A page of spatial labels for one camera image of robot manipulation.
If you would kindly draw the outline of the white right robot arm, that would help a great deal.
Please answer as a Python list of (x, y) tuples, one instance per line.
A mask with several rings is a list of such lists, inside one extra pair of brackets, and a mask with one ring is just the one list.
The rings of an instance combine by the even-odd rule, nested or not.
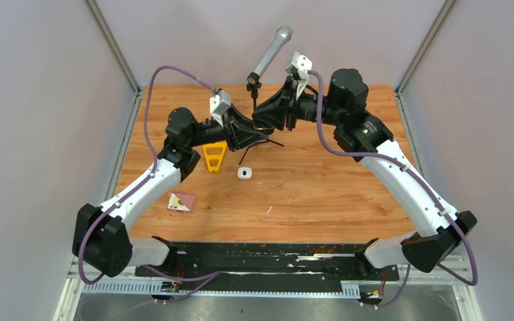
[(296, 76), (288, 76), (275, 95), (257, 105), (255, 123), (292, 130), (297, 120), (306, 120), (318, 132), (324, 125), (333, 126), (337, 148), (331, 153), (349, 156), (375, 175), (414, 224), (403, 236), (368, 242), (355, 261), (359, 276), (369, 280), (382, 268), (403, 263), (428, 273), (442, 267), (459, 245), (468, 245), (476, 216), (443, 199), (413, 167), (391, 130), (367, 110), (369, 88), (357, 70), (334, 71), (316, 94), (299, 94), (297, 83)]

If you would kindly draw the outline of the black earbud charging case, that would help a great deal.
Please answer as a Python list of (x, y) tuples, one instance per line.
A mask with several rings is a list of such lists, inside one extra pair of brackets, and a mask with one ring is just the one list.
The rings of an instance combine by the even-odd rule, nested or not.
[(253, 125), (255, 130), (260, 131), (263, 134), (271, 135), (274, 133), (275, 128), (272, 126), (262, 125), (262, 124), (254, 124)]

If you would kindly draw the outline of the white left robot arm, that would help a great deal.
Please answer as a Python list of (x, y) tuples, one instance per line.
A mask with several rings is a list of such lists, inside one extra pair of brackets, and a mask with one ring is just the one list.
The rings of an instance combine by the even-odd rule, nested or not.
[(222, 122), (199, 122), (186, 107), (174, 109), (168, 117), (166, 139), (161, 152), (154, 156), (147, 170), (116, 196), (78, 211), (72, 252), (78, 258), (80, 277), (87, 284), (84, 263), (100, 275), (113, 278), (128, 266), (152, 265), (162, 276), (173, 275), (178, 258), (171, 243), (160, 237), (133, 239), (129, 231), (153, 203), (184, 181), (201, 156), (197, 146), (226, 141), (231, 151), (240, 150), (268, 139), (253, 121), (234, 106), (226, 110)]

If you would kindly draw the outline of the white earbud charging case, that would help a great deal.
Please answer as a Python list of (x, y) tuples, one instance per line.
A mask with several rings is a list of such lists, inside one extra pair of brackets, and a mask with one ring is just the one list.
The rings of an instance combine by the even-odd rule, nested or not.
[(253, 177), (253, 170), (250, 167), (239, 167), (237, 171), (239, 179), (248, 180)]

